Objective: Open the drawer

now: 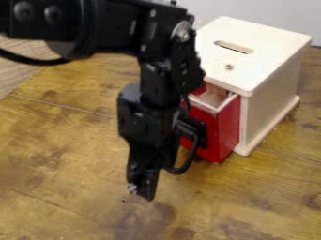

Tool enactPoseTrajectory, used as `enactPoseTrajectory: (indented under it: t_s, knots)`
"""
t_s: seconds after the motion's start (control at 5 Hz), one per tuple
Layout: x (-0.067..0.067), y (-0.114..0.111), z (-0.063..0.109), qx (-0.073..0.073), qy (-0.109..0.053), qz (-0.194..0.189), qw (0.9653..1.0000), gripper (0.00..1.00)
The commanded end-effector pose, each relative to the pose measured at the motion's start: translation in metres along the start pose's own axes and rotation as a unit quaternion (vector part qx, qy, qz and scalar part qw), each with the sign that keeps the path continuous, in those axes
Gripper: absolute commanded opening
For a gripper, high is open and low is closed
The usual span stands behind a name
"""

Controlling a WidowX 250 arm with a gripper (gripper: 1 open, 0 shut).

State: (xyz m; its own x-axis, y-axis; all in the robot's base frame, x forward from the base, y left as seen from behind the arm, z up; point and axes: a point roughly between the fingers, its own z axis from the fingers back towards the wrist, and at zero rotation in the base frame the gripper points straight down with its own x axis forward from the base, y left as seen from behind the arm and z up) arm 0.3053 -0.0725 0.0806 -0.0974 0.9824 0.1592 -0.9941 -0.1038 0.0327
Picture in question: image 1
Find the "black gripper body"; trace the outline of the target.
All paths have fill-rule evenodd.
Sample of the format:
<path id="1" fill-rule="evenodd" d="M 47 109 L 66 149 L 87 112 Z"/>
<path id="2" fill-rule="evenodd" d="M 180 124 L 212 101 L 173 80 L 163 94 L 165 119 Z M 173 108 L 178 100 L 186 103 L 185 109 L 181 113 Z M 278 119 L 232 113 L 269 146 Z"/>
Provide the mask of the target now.
<path id="1" fill-rule="evenodd" d="M 166 168 L 176 158 L 180 136 L 178 109 L 158 109 L 141 102 L 141 84 L 129 84 L 118 95 L 118 131 L 130 145 L 130 162 L 141 168 Z"/>

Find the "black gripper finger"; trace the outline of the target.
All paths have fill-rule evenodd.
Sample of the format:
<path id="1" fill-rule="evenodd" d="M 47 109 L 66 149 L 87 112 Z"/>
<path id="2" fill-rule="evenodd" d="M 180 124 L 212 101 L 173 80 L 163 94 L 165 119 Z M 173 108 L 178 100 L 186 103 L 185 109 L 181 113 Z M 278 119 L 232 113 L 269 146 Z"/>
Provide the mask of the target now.
<path id="1" fill-rule="evenodd" d="M 131 147 L 127 164 L 127 182 L 131 193 L 147 201 L 155 197 L 161 167 L 149 147 Z"/>

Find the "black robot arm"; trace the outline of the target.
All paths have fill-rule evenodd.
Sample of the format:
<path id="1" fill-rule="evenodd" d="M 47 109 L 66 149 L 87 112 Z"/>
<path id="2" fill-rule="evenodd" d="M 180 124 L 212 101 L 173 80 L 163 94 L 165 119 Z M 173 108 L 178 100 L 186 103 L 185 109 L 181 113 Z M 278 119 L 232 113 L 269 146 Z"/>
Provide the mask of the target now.
<path id="1" fill-rule="evenodd" d="M 0 33 L 44 41 L 54 64 L 98 53 L 137 58 L 141 80 L 119 92 L 118 131 L 130 145 L 129 189 L 146 200 L 159 173 L 190 167 L 176 162 L 182 138 L 196 145 L 205 139 L 205 125 L 189 115 L 205 77 L 193 22 L 176 0 L 0 0 Z"/>

